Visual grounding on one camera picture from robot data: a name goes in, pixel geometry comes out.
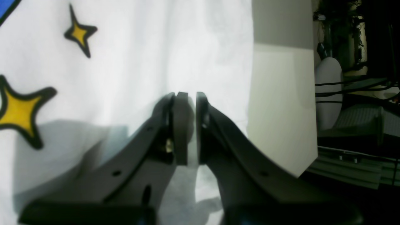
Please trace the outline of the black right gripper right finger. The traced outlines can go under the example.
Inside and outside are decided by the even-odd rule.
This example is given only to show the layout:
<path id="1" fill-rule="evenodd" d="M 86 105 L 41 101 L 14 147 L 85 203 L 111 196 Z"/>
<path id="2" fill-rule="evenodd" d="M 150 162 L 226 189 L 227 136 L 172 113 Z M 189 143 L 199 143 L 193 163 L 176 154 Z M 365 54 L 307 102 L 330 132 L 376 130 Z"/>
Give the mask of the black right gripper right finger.
<path id="1" fill-rule="evenodd" d="M 196 94 L 199 164 L 217 180 L 223 225 L 361 225 L 353 204 L 304 182 L 263 155 L 236 124 Z"/>

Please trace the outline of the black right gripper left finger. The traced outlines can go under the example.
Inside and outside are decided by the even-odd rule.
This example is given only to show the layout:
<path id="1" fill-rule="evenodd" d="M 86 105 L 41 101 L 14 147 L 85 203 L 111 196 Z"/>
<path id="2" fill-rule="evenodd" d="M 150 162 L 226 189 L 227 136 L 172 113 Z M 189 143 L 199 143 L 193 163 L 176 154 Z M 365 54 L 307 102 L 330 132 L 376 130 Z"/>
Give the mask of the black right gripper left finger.
<path id="1" fill-rule="evenodd" d="M 135 137 L 93 172 L 29 203 L 26 225 L 156 225 L 178 165 L 188 164 L 193 134 L 188 94 L 165 95 Z"/>

